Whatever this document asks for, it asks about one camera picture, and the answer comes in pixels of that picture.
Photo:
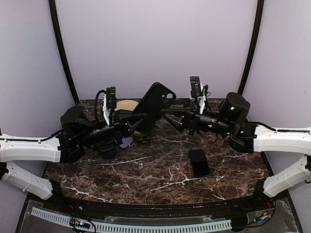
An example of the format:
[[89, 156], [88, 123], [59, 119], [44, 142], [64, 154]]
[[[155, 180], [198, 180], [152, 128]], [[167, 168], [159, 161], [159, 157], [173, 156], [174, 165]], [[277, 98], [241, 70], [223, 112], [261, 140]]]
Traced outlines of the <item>black phone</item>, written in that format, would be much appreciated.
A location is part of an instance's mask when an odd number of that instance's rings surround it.
[[204, 150], [190, 150], [189, 159], [195, 178], [204, 178], [210, 176], [209, 165]]

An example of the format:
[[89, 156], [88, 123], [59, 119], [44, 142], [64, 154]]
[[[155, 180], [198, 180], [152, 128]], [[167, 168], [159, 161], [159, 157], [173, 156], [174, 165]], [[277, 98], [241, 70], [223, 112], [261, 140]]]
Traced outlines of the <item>lavender phone case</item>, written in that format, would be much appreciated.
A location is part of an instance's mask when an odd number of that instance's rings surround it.
[[125, 149], [129, 146], [131, 146], [131, 144], [134, 142], [133, 138], [130, 136], [130, 137], [124, 137], [122, 140], [122, 143], [120, 144], [120, 147], [122, 149]]

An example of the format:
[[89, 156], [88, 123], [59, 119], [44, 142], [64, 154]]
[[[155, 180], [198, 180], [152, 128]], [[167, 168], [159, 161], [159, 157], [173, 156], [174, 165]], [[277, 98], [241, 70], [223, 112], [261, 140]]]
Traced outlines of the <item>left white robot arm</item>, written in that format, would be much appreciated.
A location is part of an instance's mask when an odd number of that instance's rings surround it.
[[15, 161], [46, 161], [71, 164], [85, 156], [85, 148], [122, 144], [145, 120], [146, 113], [114, 112], [109, 121], [90, 121], [80, 106], [69, 108], [60, 118], [62, 128], [47, 138], [0, 136], [0, 180], [48, 200], [57, 211], [69, 207], [60, 184], [38, 177]]

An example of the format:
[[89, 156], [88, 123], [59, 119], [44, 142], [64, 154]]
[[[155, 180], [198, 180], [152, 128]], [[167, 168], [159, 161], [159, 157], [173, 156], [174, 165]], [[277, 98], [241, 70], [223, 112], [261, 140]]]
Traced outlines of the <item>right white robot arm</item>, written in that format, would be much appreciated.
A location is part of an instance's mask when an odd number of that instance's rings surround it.
[[247, 121], [250, 103], [240, 94], [230, 92], [219, 106], [218, 112], [198, 109], [191, 100], [188, 108], [164, 109], [160, 115], [178, 131], [211, 132], [228, 138], [229, 146], [237, 152], [266, 151], [301, 153], [293, 165], [274, 176], [257, 182], [248, 207], [259, 210], [267, 199], [301, 182], [311, 182], [311, 129], [272, 128], [260, 122]]

